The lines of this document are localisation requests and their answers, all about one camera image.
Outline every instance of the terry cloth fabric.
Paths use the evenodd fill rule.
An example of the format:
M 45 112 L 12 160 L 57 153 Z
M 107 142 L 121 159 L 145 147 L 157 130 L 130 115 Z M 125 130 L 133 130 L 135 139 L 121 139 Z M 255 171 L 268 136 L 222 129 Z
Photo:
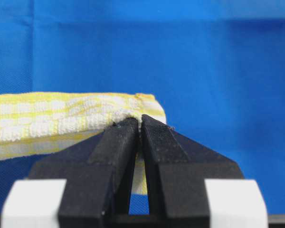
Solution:
M 148 114 L 166 122 L 153 95 L 27 93 L 0 95 L 0 160 L 58 152 L 114 122 Z

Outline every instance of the blue fabric backdrop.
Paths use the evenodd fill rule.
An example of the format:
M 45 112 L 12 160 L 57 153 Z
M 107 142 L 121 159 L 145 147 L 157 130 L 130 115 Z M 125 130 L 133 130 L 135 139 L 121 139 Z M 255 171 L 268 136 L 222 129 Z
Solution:
M 0 0 L 0 94 L 31 91 L 155 94 L 285 213 L 285 0 Z M 0 210 L 35 159 L 0 162 Z

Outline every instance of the towel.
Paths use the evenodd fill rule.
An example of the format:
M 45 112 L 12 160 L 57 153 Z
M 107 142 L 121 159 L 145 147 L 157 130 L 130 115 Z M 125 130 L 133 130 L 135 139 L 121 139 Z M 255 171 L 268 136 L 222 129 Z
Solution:
M 26 93 L 0 95 L 0 160 L 58 152 L 128 117 L 166 122 L 153 95 Z

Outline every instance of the blue cloth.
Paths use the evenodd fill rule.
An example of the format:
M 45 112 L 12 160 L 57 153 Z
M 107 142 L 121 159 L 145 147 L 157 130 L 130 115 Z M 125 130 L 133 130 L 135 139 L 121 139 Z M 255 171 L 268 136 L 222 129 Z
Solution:
M 285 213 L 285 0 L 0 0 L 0 94 L 30 91 L 155 94 Z

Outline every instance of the white plastic part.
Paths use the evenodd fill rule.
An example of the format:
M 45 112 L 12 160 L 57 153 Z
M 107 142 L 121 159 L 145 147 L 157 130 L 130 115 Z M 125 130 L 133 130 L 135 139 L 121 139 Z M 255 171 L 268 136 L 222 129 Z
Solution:
M 267 210 L 255 180 L 205 179 L 210 228 L 267 228 Z
M 1 228 L 59 228 L 65 179 L 18 180 L 5 200 Z

